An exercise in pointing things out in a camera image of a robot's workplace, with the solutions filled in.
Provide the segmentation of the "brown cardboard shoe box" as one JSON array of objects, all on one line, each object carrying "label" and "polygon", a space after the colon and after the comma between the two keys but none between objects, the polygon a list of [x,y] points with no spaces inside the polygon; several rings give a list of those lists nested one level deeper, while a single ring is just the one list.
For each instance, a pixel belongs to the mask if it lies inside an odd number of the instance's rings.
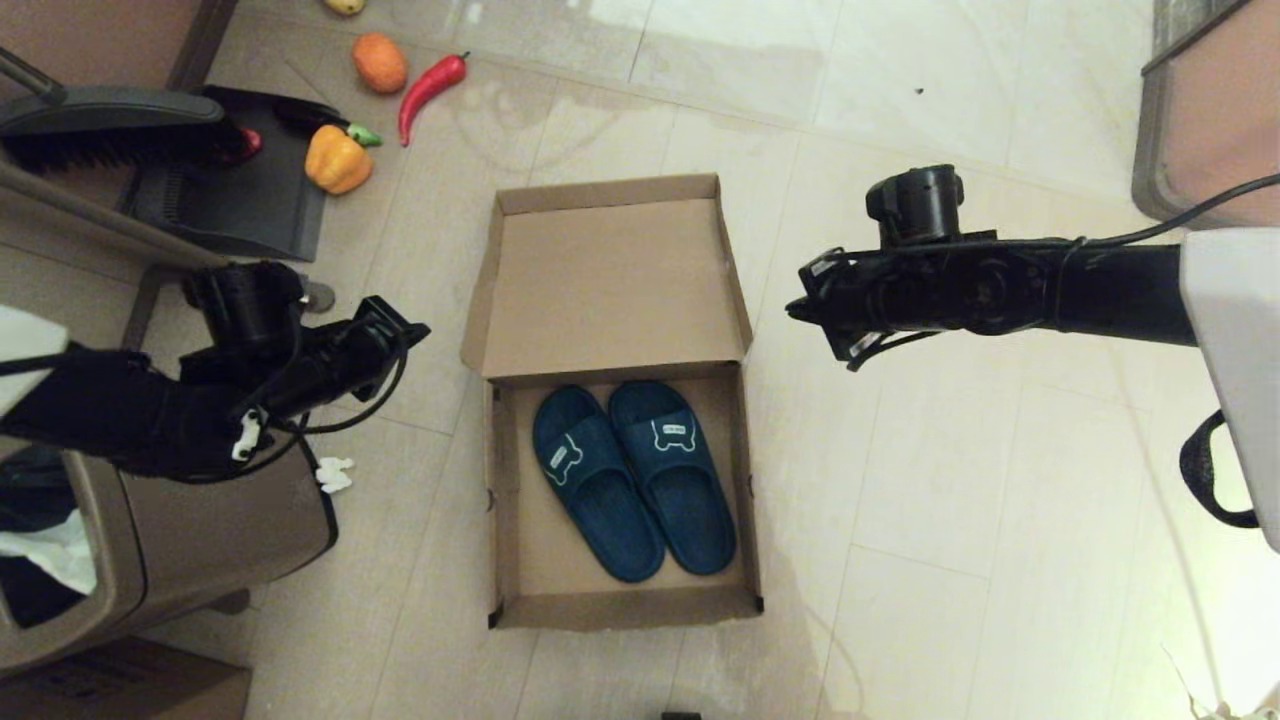
[{"label": "brown cardboard shoe box", "polygon": [[[751,341],[718,176],[495,196],[460,351],[485,388],[490,628],[607,632],[764,612],[744,373]],[[608,416],[612,392],[637,380],[677,389],[707,433],[737,537],[716,575],[676,562],[640,496],[664,564],[643,583],[616,580],[538,466],[532,421],[552,391],[584,387]]]}]

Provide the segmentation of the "dark blue rubber slipper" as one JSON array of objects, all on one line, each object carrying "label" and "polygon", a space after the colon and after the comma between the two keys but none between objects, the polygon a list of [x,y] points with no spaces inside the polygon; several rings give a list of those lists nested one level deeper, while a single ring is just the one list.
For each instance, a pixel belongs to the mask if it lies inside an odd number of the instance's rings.
[{"label": "dark blue rubber slipper", "polygon": [[737,552],[737,537],[692,405],[664,383],[637,380],[616,388],[607,411],[676,562],[696,577],[723,571]]},{"label": "dark blue rubber slipper", "polygon": [[666,542],[591,392],[580,386],[552,391],[532,421],[532,450],[548,486],[612,578],[637,584],[660,570]]}]

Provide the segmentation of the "black dustpan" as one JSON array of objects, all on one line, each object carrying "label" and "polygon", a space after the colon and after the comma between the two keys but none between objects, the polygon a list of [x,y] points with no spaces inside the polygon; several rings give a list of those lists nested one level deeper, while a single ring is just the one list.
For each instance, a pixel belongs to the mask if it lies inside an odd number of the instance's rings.
[{"label": "black dustpan", "polygon": [[326,193],[305,174],[305,156],[323,122],[347,119],[300,97],[216,85],[198,94],[256,131],[262,147],[234,167],[142,168],[123,201],[125,213],[225,256],[314,261]]}]

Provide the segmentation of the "orange toy bell pepper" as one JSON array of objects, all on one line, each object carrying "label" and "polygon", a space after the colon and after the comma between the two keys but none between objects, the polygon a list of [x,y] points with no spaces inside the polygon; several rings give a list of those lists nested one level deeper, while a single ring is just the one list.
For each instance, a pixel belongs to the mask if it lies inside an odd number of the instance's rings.
[{"label": "orange toy bell pepper", "polygon": [[372,156],[338,126],[323,126],[311,137],[303,173],[325,193],[338,196],[364,184],[372,174]]}]

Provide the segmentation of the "brown trash bin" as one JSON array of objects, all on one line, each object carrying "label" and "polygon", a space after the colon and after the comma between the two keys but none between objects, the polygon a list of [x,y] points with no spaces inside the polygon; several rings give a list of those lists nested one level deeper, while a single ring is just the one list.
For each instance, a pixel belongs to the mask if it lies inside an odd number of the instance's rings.
[{"label": "brown trash bin", "polygon": [[143,632],[288,577],[334,546],[332,500],[307,445],[250,477],[210,486],[143,478],[69,450],[58,468],[83,518],[93,591],[72,602],[51,578],[24,577],[55,615],[23,626],[0,584],[0,678]]}]

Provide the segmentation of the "dark toy eggplant green stem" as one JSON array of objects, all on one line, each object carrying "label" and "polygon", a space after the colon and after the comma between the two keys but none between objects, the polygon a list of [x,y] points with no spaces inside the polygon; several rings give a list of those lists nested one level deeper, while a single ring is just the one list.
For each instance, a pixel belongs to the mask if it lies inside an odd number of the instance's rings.
[{"label": "dark toy eggplant green stem", "polygon": [[278,99],[273,105],[274,117],[296,135],[314,136],[323,127],[333,126],[365,149],[383,146],[380,135],[365,126],[346,119],[337,109],[325,104],[294,97]]}]

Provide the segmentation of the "red toy chili pepper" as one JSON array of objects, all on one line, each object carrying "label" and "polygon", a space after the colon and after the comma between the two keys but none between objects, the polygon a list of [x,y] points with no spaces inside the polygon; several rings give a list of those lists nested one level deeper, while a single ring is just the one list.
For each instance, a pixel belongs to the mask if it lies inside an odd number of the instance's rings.
[{"label": "red toy chili pepper", "polygon": [[401,99],[397,115],[397,133],[401,147],[412,141],[412,128],[419,113],[440,94],[465,81],[471,53],[451,54],[428,68]]}]

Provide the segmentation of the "orange toy fruit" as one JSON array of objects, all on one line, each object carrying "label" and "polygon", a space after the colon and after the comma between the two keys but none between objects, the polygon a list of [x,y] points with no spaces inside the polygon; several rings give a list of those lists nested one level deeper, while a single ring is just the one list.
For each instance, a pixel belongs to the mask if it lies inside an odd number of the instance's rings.
[{"label": "orange toy fruit", "polygon": [[362,83],[375,94],[398,94],[408,82],[408,61],[388,35],[360,35],[352,45],[351,60]]}]

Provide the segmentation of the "black broom brush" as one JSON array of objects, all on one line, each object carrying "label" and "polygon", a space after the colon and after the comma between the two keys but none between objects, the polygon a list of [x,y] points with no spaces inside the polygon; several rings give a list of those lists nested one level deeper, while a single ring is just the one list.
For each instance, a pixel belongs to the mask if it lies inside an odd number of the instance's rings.
[{"label": "black broom brush", "polygon": [[238,124],[210,97],[128,86],[67,87],[0,49],[29,96],[0,104],[0,146],[33,174],[73,167],[230,165]]}]

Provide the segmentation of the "white tissue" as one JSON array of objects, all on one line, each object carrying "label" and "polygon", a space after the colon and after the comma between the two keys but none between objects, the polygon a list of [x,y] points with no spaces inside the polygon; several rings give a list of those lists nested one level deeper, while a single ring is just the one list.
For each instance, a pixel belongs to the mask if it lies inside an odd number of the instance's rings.
[{"label": "white tissue", "polygon": [[79,509],[73,509],[60,524],[42,530],[0,530],[0,557],[24,559],[60,585],[83,596],[92,594],[99,584]]}]

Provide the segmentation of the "black bin liner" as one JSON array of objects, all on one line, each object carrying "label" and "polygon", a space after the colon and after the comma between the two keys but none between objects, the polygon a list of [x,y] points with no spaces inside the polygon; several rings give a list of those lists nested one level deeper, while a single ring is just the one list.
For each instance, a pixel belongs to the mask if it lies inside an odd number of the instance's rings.
[{"label": "black bin liner", "polygon": [[[32,445],[0,461],[0,530],[42,530],[73,509],[79,505],[58,450]],[[24,559],[0,557],[0,598],[22,629],[58,618],[84,597]]]}]

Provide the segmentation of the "closed brown cardboard carton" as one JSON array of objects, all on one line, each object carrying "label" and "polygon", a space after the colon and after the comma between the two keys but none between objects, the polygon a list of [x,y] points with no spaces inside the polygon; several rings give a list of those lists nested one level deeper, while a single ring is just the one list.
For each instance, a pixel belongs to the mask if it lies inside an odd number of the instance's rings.
[{"label": "closed brown cardboard carton", "polygon": [[0,682],[0,720],[243,720],[253,673],[125,638]]}]

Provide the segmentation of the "white crumpled plastic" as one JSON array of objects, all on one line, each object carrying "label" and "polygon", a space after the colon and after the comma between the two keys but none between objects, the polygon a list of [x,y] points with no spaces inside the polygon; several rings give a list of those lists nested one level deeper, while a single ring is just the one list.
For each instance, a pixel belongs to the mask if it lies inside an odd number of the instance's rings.
[{"label": "white crumpled plastic", "polygon": [[1181,692],[1185,696],[1188,712],[1193,720],[1256,720],[1256,717],[1252,714],[1245,714],[1245,715],[1235,714],[1229,703],[1220,702],[1217,706],[1211,708],[1208,705],[1198,701],[1196,696],[1192,693],[1190,687],[1188,685],[1184,675],[1181,674],[1181,669],[1178,666],[1172,655],[1165,646],[1161,646],[1161,651],[1165,659],[1167,660],[1170,667],[1172,669],[1179,685],[1181,687]]}]

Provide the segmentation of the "brown metal tube frame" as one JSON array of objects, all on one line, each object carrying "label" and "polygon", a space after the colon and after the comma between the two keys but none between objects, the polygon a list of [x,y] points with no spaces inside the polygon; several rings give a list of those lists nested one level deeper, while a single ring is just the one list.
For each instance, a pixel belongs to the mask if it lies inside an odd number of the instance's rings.
[{"label": "brown metal tube frame", "polygon": [[90,346],[204,343],[209,332],[178,284],[227,263],[0,159],[0,307]]}]

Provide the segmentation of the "brown table with grey frame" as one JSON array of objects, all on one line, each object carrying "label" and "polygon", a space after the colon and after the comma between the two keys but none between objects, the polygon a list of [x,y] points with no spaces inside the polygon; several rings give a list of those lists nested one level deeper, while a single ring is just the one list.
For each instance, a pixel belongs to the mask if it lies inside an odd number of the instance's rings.
[{"label": "brown table with grey frame", "polygon": [[1155,0],[1130,192],[1160,220],[1280,173],[1280,0]]},{"label": "brown table with grey frame", "polygon": [[65,86],[202,85],[238,0],[0,0],[0,49]]}]

